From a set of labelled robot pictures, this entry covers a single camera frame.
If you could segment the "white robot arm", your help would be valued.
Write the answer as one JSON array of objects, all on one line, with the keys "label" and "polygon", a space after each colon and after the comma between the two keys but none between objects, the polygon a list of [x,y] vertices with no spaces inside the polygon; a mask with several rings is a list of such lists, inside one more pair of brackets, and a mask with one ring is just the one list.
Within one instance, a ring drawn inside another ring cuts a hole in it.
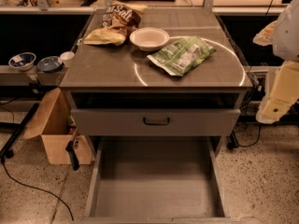
[{"label": "white robot arm", "polygon": [[256,119],[264,124],[279,121],[299,99],[299,0],[292,0],[276,21],[253,38],[260,46],[271,45],[273,54],[283,60],[273,85],[265,89]]}]

